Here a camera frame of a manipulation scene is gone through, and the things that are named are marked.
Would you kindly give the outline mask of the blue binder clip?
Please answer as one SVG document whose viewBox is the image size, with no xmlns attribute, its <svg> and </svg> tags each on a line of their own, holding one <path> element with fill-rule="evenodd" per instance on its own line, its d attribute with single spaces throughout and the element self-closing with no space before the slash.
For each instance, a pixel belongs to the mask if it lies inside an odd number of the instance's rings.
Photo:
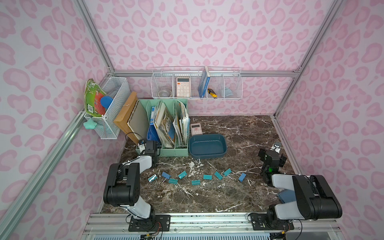
<svg viewBox="0 0 384 240">
<path fill-rule="evenodd" d="M 164 178 L 163 182 L 165 181 L 169 181 L 170 178 L 171 178 L 171 175 L 165 173 L 165 172 L 162 172 L 162 177 Z"/>
<path fill-rule="evenodd" d="M 247 175 L 245 174 L 245 173 L 242 173 L 241 175 L 240 175 L 240 177 L 239 177 L 239 182 L 243 182 L 244 181 L 244 179 L 245 179 L 245 177 L 246 177 Z"/>
</svg>

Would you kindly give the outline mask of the dark teal storage box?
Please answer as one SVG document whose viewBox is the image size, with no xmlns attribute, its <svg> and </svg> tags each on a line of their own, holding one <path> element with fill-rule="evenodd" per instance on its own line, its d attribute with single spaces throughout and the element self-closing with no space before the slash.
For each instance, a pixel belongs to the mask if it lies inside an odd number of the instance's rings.
<svg viewBox="0 0 384 240">
<path fill-rule="evenodd" d="M 189 140 L 189 152 L 194 159 L 222 158 L 227 150 L 226 139 L 220 134 L 195 135 Z"/>
</svg>

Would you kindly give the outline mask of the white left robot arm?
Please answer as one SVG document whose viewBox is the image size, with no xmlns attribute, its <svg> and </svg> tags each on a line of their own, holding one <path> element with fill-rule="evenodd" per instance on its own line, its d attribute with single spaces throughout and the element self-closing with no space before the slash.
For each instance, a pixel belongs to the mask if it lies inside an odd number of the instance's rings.
<svg viewBox="0 0 384 240">
<path fill-rule="evenodd" d="M 126 210 L 141 224 L 153 225 L 155 212 L 140 196 L 140 175 L 157 161 L 157 142 L 148 141 L 142 155 L 129 162 L 112 164 L 104 189 L 104 203 Z"/>
</svg>

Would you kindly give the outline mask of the blue file folder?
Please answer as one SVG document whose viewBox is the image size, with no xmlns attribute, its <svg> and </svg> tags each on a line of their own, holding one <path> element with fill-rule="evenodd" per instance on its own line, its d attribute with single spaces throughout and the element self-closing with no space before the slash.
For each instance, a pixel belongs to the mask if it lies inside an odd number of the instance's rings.
<svg viewBox="0 0 384 240">
<path fill-rule="evenodd" d="M 161 144 L 161 140 L 158 136 L 156 127 L 155 127 L 155 113 L 156 113 L 156 107 L 151 107 L 151 114 L 150 114 L 150 125 L 147 132 L 147 140 L 148 141 L 156 141 L 158 144 Z"/>
</svg>

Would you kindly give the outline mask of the yellow cover magazine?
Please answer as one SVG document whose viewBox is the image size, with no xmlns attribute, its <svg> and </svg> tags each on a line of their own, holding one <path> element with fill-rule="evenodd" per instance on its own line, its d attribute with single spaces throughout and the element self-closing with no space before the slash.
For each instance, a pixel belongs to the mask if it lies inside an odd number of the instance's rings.
<svg viewBox="0 0 384 240">
<path fill-rule="evenodd" d="M 165 103 L 159 102 L 156 106 L 155 127 L 163 148 L 175 147 L 176 131 L 173 122 L 174 118 Z"/>
</svg>

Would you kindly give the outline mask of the green file organizer rack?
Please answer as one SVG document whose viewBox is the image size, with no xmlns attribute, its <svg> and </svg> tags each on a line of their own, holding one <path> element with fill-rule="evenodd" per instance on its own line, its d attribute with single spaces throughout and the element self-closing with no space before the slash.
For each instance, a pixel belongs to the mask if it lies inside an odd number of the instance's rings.
<svg viewBox="0 0 384 240">
<path fill-rule="evenodd" d="M 145 140 L 157 143 L 160 157 L 187 157 L 189 155 L 190 117 L 188 100 L 139 100 L 149 126 Z"/>
</svg>

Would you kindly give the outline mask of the white papers stack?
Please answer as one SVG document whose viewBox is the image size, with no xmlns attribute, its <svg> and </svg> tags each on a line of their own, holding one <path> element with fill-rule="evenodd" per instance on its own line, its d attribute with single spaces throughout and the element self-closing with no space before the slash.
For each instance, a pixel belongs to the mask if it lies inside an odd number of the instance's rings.
<svg viewBox="0 0 384 240">
<path fill-rule="evenodd" d="M 177 134 L 179 148 L 186 148 L 190 137 L 190 117 L 186 105 L 181 101 L 175 101 L 173 126 Z"/>
</svg>

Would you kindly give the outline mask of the brown cardboard folder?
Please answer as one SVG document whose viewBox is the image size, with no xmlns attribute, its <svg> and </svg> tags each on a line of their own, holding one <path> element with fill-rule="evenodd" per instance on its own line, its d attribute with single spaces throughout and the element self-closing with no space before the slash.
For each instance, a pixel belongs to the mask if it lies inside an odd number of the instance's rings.
<svg viewBox="0 0 384 240">
<path fill-rule="evenodd" d="M 128 120 L 134 110 L 135 104 L 138 101 L 137 93 L 132 92 L 127 101 L 123 104 L 122 109 L 114 119 L 115 125 L 124 132 L 125 135 L 137 144 L 139 142 L 138 137 L 133 134 L 133 131 L 128 126 Z"/>
</svg>

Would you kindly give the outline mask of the pink calculator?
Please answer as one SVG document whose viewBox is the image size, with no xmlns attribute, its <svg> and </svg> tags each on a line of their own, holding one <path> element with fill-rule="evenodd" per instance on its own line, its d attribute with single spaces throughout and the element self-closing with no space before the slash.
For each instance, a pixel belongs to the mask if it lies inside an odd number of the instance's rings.
<svg viewBox="0 0 384 240">
<path fill-rule="evenodd" d="M 201 127 L 200 123 L 191 124 L 190 128 L 191 128 L 191 135 L 192 136 L 203 134 L 202 127 Z"/>
</svg>

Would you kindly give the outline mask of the clear tape roll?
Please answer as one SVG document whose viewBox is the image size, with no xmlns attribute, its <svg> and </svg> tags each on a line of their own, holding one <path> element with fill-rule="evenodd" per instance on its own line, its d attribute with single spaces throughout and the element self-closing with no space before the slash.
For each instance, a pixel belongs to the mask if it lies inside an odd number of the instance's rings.
<svg viewBox="0 0 384 240">
<path fill-rule="evenodd" d="M 167 89 L 162 89 L 158 92 L 158 96 L 161 98 L 169 98 L 172 96 L 172 92 Z"/>
</svg>

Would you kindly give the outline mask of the mint star hook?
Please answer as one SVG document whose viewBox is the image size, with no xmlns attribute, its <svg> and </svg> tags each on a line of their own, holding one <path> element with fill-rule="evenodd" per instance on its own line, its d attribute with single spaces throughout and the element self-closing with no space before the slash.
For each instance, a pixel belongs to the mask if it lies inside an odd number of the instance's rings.
<svg viewBox="0 0 384 240">
<path fill-rule="evenodd" d="M 94 130 L 98 124 L 93 120 L 93 118 L 89 118 L 83 123 L 83 126 L 87 130 Z"/>
</svg>

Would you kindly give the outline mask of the white mesh side basket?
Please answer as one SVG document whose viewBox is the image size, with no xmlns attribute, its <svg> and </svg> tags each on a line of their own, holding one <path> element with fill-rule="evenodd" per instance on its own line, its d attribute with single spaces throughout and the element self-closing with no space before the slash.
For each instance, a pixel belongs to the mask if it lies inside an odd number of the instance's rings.
<svg viewBox="0 0 384 240">
<path fill-rule="evenodd" d="M 102 117 L 92 117 L 85 111 L 85 119 L 93 118 L 98 124 L 94 130 L 102 140 L 115 140 L 120 129 L 115 125 L 114 119 L 130 96 L 131 90 L 127 79 L 122 77 L 109 77 L 100 88 L 106 93 L 106 96 L 110 96 L 114 100 Z"/>
</svg>

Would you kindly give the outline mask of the white orange calculator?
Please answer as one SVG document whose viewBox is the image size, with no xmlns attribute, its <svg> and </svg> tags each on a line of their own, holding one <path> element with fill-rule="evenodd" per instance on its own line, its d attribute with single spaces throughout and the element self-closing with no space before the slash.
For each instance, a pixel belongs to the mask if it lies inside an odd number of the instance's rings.
<svg viewBox="0 0 384 240">
<path fill-rule="evenodd" d="M 191 79 L 189 77 L 177 77 L 176 78 L 176 91 L 178 98 L 190 98 L 191 97 Z"/>
</svg>

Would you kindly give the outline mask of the green packaged card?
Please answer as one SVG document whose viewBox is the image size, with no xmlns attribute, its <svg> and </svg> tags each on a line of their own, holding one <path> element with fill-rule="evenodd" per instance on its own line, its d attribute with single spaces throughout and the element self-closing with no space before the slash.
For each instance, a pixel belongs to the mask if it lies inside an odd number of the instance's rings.
<svg viewBox="0 0 384 240">
<path fill-rule="evenodd" d="M 106 93 L 93 80 L 89 79 L 85 86 L 84 106 L 85 111 L 92 117 L 102 117 L 106 113 L 106 109 L 101 104 L 101 98 Z"/>
</svg>

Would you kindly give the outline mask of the yellow black small tool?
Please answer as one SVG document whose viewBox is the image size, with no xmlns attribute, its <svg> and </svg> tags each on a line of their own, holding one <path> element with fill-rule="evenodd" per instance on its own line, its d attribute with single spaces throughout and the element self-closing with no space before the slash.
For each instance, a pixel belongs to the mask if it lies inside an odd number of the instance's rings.
<svg viewBox="0 0 384 240">
<path fill-rule="evenodd" d="M 208 89 L 208 94 L 211 95 L 214 99 L 218 98 L 218 95 L 215 93 L 213 89 Z"/>
</svg>

